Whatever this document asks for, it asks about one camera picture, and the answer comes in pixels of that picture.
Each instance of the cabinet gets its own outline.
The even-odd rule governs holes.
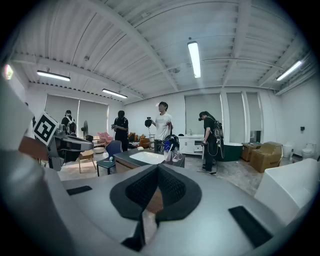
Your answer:
[[[201,141],[204,139],[203,135],[186,135],[178,136],[180,142],[180,152],[189,155],[202,155],[203,147]]]

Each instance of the man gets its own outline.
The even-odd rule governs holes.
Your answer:
[[[215,118],[207,111],[201,112],[199,116],[202,120],[204,120],[203,143],[205,164],[202,165],[202,170],[211,174],[215,174],[216,171],[212,171],[213,160],[217,151],[217,140],[214,136]]]
[[[65,126],[65,134],[77,137],[77,124],[75,119],[71,116],[71,110],[65,112],[61,124]]]
[[[114,120],[115,137],[116,141],[121,141],[122,151],[128,151],[128,119],[125,118],[125,112],[120,110],[118,112],[118,117]]]
[[[157,115],[155,118],[155,122],[153,120],[152,124],[156,127],[156,134],[155,134],[155,141],[154,141],[154,151],[158,152],[161,151],[161,146],[158,146],[159,143],[170,135],[170,132],[174,128],[172,125],[172,116],[167,113],[168,104],[161,101],[159,103],[159,112],[160,114]]]

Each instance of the window blind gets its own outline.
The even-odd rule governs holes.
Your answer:
[[[230,118],[230,142],[245,142],[245,111],[242,94],[229,92],[226,94]]]
[[[198,121],[199,113],[208,111],[215,119],[222,123],[220,93],[185,96],[186,133],[191,129],[193,134],[204,135],[204,122]]]

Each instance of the ceiling beam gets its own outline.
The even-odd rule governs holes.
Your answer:
[[[45,92],[49,95],[74,98],[74,99],[85,100],[85,101],[90,101],[90,102],[95,102],[100,104],[108,104],[108,105],[114,104],[114,103],[123,104],[123,100],[124,100],[122,98],[116,98],[116,97],[107,98],[107,96],[106,97],[97,96],[95,94],[91,94],[83,91],[78,91],[78,90],[64,88],[64,87],[55,86],[55,85],[35,83],[35,82],[30,82],[29,88],[30,89],[33,88],[36,90],[45,90]]]
[[[163,75],[166,77],[168,82],[174,88],[175,91],[178,91],[178,86],[174,81],[173,77],[169,73],[166,65],[163,63],[159,55],[154,51],[151,45],[147,40],[121,15],[119,15],[112,8],[98,0],[79,0],[85,4],[88,8],[94,12],[100,14],[106,20],[112,22],[115,26],[125,32],[131,40],[133,40],[144,52],[153,60],[157,67],[162,71]]]
[[[50,68],[55,68],[55,69],[58,69],[61,71],[66,71],[66,72],[71,72],[73,74],[82,75],[87,78],[104,83],[104,84],[108,85],[108,88],[110,90],[116,91],[116,92],[119,91],[120,89],[122,89],[123,87],[125,87],[125,85],[123,85],[122,83],[116,82],[108,77],[102,76],[97,73],[93,73],[91,71],[85,70],[85,69],[77,67],[77,66],[73,66],[73,65],[70,65],[67,63],[63,63],[63,62],[48,59],[48,58],[37,57],[37,56],[34,57],[32,55],[15,53],[11,57],[11,62],[28,64],[28,65],[40,64],[40,65],[49,66]],[[123,92],[126,94],[131,94],[132,96],[137,97],[139,99],[142,99],[142,100],[144,99],[144,96],[141,93],[134,91],[130,88],[125,88],[123,90]]]
[[[278,59],[276,62],[277,66],[282,67],[286,62],[295,54],[299,49],[299,45],[301,44],[300,36],[296,35],[288,49],[284,52],[284,54]],[[258,81],[259,86],[263,86],[270,78],[274,76],[274,74],[278,71],[274,66],[269,69],[267,73]]]
[[[250,10],[251,10],[251,0],[239,1],[237,27],[235,31],[234,44],[233,44],[232,54],[231,54],[233,58],[239,57],[242,46],[245,42],[246,34],[248,30],[249,18],[250,18]],[[237,63],[236,60],[229,61],[222,79],[222,87],[224,87],[228,82],[231,71],[236,63]]]

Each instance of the white sink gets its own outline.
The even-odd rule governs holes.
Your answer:
[[[150,152],[139,152],[133,155],[130,155],[132,159],[139,160],[151,165],[157,165],[162,163],[165,160],[163,154],[155,154]]]

